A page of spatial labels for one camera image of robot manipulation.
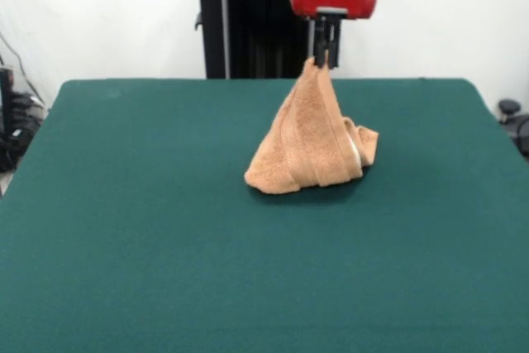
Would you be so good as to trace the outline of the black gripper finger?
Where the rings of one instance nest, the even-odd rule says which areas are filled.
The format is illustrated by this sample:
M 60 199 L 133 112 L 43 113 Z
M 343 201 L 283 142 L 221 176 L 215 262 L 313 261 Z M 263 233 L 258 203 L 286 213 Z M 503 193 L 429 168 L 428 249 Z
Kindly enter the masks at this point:
M 330 69 L 339 66 L 340 38 L 341 19 L 339 17 L 329 18 L 328 67 Z
M 314 20 L 313 58 L 318 68 L 322 68 L 326 63 L 326 27 L 325 16 L 318 16 Z

